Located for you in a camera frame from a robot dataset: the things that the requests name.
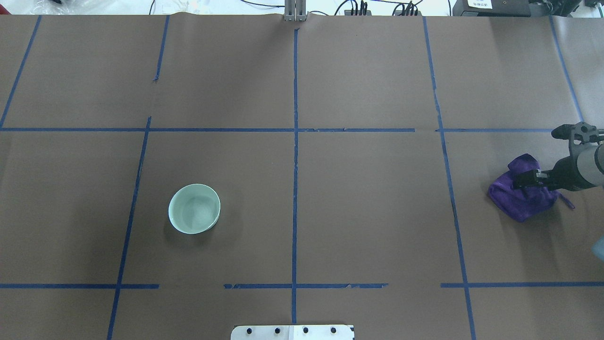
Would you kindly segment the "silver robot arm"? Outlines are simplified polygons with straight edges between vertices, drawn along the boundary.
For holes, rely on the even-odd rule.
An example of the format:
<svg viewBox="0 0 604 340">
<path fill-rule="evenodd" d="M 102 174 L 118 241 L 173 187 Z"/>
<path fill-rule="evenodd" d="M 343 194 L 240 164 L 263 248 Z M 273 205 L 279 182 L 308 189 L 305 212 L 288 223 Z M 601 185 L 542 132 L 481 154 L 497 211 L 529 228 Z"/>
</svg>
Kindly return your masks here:
<svg viewBox="0 0 604 340">
<path fill-rule="evenodd" d="M 513 177 L 512 188 L 582 191 L 604 185 L 602 145 L 570 144 L 569 153 L 551 170 L 529 170 Z"/>
</svg>

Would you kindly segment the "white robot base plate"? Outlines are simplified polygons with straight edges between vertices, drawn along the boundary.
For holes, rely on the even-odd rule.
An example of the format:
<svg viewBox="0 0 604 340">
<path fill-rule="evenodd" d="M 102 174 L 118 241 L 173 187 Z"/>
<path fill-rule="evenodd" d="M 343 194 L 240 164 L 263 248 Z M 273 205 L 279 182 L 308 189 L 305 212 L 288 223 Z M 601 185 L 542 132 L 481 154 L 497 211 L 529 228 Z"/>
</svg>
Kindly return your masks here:
<svg viewBox="0 0 604 340">
<path fill-rule="evenodd" d="M 354 340 L 352 325 L 240 325 L 234 327 L 231 340 Z"/>
</svg>

